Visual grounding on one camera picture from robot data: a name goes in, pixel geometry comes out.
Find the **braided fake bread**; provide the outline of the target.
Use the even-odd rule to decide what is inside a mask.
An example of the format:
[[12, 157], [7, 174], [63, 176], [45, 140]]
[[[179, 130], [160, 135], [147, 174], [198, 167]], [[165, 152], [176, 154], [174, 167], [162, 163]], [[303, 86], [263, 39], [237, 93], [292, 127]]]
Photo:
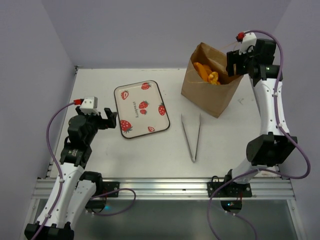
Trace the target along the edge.
[[219, 74], [216, 71], [213, 71], [208, 75], [207, 78], [208, 83], [211, 85], [220, 85], [221, 83], [219, 82]]

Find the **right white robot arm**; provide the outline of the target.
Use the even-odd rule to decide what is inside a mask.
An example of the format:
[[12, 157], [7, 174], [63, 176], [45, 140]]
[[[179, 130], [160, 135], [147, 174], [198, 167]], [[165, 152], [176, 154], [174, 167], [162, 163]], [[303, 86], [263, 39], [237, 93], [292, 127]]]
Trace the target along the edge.
[[271, 39], [240, 40], [239, 50], [227, 53], [226, 70], [229, 76], [247, 74], [260, 116], [259, 136], [246, 147], [246, 158], [230, 170], [232, 179], [223, 183], [223, 192], [235, 196], [241, 185], [248, 184], [259, 169], [268, 169], [282, 164], [295, 149], [298, 141], [290, 134], [282, 104], [282, 73], [274, 64], [276, 42]]

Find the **brown paper bag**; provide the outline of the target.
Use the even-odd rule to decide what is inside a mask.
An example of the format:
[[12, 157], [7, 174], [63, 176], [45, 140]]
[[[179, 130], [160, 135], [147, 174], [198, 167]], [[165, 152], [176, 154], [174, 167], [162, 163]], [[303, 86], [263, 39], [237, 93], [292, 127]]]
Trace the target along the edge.
[[[220, 85], [202, 80], [193, 63], [208, 65], [218, 73]], [[181, 94], [211, 116], [218, 118], [229, 105], [241, 80], [241, 75], [228, 76], [227, 56], [221, 51], [200, 43], [192, 53], [185, 72]]]

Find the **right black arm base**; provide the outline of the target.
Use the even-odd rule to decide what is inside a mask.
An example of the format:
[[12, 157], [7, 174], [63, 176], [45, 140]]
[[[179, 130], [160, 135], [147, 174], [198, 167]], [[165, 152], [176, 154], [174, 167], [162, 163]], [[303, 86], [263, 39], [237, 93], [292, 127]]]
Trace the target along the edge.
[[[231, 179], [229, 174], [225, 175], [223, 180], [214, 175], [211, 180], [206, 183], [208, 197], [210, 198], [214, 191]], [[229, 213], [238, 214], [243, 207], [243, 198], [251, 198], [252, 196], [251, 185], [249, 183], [239, 184], [231, 182], [220, 189], [214, 195], [214, 198], [231, 198], [231, 200], [221, 200], [221, 207]]]

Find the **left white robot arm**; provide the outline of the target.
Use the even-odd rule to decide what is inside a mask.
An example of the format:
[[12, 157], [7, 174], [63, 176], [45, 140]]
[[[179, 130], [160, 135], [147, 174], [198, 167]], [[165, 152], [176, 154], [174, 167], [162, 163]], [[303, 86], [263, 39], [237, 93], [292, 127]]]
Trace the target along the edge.
[[72, 240], [81, 212], [92, 196], [103, 193], [102, 175], [85, 171], [92, 153], [91, 143], [99, 130], [114, 129], [117, 113], [105, 108], [88, 114], [76, 107], [77, 115], [68, 122], [64, 147], [60, 154], [59, 171], [49, 199], [35, 223], [25, 227], [28, 240]]

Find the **aluminium frame rail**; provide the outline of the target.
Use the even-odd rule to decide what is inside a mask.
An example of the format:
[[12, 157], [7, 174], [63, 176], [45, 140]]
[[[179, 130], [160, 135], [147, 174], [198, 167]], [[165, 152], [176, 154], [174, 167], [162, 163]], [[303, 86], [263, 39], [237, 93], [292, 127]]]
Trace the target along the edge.
[[[208, 200], [214, 190], [209, 178], [104, 178], [110, 187], [117, 182], [122, 189], [133, 189], [138, 200]], [[234, 195], [248, 200], [294, 200], [290, 180], [278, 177], [258, 177]]]

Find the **metal tongs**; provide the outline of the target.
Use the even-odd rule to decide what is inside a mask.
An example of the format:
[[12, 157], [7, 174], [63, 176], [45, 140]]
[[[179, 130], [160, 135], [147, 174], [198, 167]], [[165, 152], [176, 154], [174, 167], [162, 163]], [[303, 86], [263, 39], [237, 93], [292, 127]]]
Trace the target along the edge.
[[188, 120], [184, 114], [180, 115], [182, 133], [184, 135], [189, 158], [193, 164], [198, 162], [200, 136], [202, 131], [202, 115], [197, 120]]

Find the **orange fake bread loaf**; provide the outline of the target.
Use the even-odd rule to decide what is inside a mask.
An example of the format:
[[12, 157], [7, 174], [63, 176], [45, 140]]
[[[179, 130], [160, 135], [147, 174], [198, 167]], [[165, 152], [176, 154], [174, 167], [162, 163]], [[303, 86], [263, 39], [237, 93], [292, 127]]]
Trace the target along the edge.
[[194, 62], [193, 67], [197, 71], [201, 79], [205, 82], [208, 82], [208, 77], [213, 72], [211, 67], [206, 64], [201, 64], [199, 62]]

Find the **strawberry pattern tray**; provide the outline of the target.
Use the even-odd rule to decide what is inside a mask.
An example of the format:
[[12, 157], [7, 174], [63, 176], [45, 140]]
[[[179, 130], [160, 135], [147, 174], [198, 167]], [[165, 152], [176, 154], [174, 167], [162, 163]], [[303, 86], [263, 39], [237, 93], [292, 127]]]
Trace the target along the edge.
[[114, 99], [121, 135], [134, 139], [166, 131], [170, 119], [156, 81], [147, 80], [118, 86]]

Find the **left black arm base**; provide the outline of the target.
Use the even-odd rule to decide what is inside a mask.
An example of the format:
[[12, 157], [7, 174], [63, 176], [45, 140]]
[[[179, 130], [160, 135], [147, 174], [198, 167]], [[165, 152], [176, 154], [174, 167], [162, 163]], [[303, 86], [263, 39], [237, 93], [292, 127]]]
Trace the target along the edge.
[[93, 199], [90, 199], [85, 205], [85, 209], [92, 213], [101, 213], [108, 208], [108, 199], [117, 198], [119, 193], [112, 191], [118, 190], [120, 183], [118, 181], [104, 181], [102, 187], [95, 193]]

